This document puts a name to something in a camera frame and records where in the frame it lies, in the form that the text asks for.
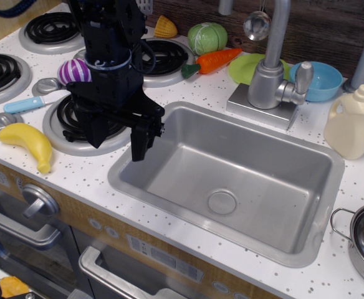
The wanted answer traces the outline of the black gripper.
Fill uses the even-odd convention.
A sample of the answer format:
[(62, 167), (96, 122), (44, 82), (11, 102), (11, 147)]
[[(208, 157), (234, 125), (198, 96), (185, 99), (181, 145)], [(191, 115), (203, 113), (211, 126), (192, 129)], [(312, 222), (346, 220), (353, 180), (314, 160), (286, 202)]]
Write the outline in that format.
[(156, 137), (164, 132), (165, 109), (143, 91), (143, 75), (133, 67), (91, 69), (91, 82), (70, 82), (75, 116), (94, 147), (123, 126), (131, 128), (132, 161), (143, 161)]

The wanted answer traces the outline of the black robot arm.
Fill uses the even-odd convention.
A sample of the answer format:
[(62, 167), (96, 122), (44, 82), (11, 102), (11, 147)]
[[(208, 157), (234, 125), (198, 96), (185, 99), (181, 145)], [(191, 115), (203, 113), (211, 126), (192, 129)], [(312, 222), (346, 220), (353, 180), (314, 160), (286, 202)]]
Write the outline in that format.
[(143, 91), (146, 16), (135, 1), (69, 1), (85, 42), (89, 82), (72, 82), (74, 113), (87, 141), (99, 148), (112, 124), (131, 128), (132, 160), (142, 161), (163, 131), (163, 107)]

